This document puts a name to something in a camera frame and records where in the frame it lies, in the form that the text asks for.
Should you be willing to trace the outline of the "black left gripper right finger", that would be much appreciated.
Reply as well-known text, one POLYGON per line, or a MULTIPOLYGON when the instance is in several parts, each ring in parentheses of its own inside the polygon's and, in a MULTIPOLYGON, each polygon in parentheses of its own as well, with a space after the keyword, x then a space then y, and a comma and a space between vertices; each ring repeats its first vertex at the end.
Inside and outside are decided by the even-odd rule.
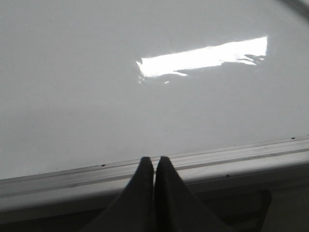
POLYGON ((233 231, 188 189, 168 157, 160 158, 154 190, 158 231, 233 231))

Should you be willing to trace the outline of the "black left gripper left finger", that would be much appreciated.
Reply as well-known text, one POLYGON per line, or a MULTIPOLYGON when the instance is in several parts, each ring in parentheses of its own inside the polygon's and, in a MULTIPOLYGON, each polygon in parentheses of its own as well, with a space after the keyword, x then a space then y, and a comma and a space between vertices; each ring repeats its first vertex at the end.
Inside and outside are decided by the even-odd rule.
POLYGON ((152 210, 154 168, 149 157, 140 159, 129 183, 116 200, 82 232, 145 232, 152 210))

